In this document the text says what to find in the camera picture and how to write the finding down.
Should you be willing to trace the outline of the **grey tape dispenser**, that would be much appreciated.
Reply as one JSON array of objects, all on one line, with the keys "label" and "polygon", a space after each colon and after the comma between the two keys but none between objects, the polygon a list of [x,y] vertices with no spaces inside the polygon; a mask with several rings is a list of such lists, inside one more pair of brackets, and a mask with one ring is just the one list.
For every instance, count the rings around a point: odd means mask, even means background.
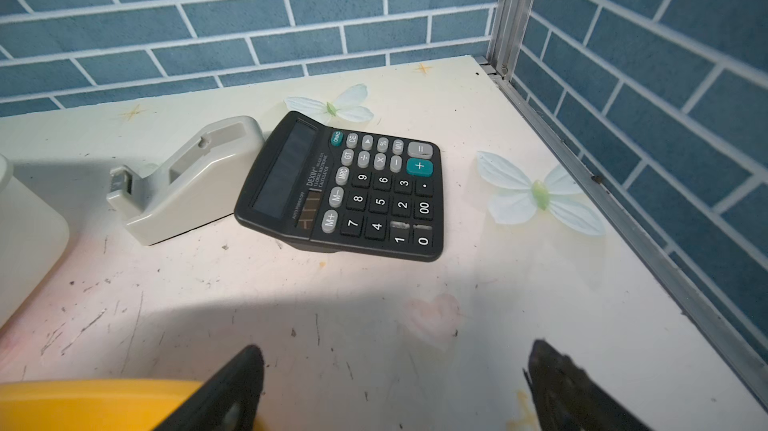
[{"label": "grey tape dispenser", "polygon": [[219,120],[145,177],[112,169],[106,200],[140,244],[158,244],[232,214],[264,143],[254,118]]}]

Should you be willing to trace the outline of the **white plastic bin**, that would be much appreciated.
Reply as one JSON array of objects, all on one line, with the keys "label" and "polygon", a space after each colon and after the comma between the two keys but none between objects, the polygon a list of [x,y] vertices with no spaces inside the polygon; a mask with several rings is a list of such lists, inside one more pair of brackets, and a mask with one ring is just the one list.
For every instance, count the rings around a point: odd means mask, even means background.
[{"label": "white plastic bin", "polygon": [[1,322],[6,323],[59,261],[70,232],[64,217],[1,158]]}]

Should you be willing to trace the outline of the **yellow plastic bin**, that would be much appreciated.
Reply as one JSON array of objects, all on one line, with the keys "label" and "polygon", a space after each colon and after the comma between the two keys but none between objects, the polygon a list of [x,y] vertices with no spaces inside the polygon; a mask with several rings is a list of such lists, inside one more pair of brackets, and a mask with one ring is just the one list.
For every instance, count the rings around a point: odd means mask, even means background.
[{"label": "yellow plastic bin", "polygon": [[152,430],[202,383],[157,379],[1,385],[3,430]]}]

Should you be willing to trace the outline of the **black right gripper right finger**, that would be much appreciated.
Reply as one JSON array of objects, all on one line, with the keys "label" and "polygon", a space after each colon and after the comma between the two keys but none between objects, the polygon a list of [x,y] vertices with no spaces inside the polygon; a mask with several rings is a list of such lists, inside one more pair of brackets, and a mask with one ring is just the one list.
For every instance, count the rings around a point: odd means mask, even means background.
[{"label": "black right gripper right finger", "polygon": [[533,342],[524,376],[543,430],[650,430],[543,339]]}]

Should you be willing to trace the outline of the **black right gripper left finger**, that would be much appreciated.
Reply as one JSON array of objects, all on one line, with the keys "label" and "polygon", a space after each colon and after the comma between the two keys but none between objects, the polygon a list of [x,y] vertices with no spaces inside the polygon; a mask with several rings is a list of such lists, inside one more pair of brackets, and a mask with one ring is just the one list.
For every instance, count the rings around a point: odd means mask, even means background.
[{"label": "black right gripper left finger", "polygon": [[245,346],[155,430],[255,430],[264,374],[260,348]]}]

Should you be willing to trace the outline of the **black desk calculator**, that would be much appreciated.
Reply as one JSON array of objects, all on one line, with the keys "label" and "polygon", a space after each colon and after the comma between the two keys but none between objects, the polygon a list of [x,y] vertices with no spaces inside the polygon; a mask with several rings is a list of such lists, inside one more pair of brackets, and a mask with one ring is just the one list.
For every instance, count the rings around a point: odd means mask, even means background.
[{"label": "black desk calculator", "polygon": [[444,249],[441,150],[290,111],[257,155],[234,216],[299,250],[433,262]]}]

